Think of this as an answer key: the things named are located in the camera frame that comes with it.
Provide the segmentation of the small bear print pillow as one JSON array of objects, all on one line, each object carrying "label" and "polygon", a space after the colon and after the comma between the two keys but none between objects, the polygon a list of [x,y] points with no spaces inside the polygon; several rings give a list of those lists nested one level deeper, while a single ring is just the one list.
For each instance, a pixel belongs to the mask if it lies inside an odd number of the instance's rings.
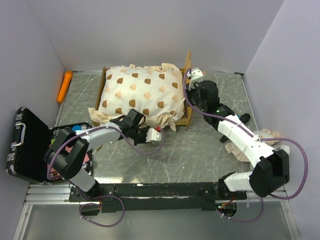
[{"label": "small bear print pillow", "polygon": [[240,162],[248,162],[255,166],[260,157],[268,157],[272,155],[273,145],[278,145],[279,140],[268,140],[263,142],[262,139],[279,138],[281,135],[277,131],[270,131],[268,129],[256,130],[253,132],[253,137],[244,133],[245,139],[241,141],[228,142],[225,144],[225,149],[229,154]]}]

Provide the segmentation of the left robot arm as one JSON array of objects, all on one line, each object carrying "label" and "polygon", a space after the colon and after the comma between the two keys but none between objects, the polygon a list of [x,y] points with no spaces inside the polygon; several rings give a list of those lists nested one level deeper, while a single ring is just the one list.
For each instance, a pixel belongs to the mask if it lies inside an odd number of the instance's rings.
[{"label": "left robot arm", "polygon": [[60,130],[55,141],[44,155],[48,164],[47,178],[55,180],[51,170],[59,177],[70,181],[81,189],[80,194],[87,201],[95,200],[99,195],[99,183],[86,172],[83,162],[87,152],[108,142],[130,138],[134,145],[162,140],[162,133],[144,125],[146,117],[131,109],[127,115],[86,130],[74,131],[69,127]]}]

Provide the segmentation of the bear print bed mattress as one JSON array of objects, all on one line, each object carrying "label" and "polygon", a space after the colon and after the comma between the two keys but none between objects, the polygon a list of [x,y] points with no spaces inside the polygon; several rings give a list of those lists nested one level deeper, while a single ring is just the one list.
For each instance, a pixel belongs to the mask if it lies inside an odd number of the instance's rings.
[{"label": "bear print bed mattress", "polygon": [[97,106],[88,108],[90,119],[103,125],[135,109],[146,125],[176,131],[185,113],[183,74],[171,63],[160,66],[113,66],[102,76]]}]

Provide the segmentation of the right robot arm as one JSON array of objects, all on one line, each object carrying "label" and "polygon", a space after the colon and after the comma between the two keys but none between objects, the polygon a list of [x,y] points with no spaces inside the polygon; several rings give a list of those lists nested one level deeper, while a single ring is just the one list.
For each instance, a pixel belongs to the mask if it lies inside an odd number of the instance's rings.
[{"label": "right robot arm", "polygon": [[220,197],[230,199],[236,192],[253,191],[264,198],[289,182],[288,153],[261,142],[231,108],[220,102],[215,82],[195,82],[193,88],[186,84],[185,93],[188,102],[203,113],[204,120],[230,140],[253,166],[252,171],[232,172],[220,178]]}]

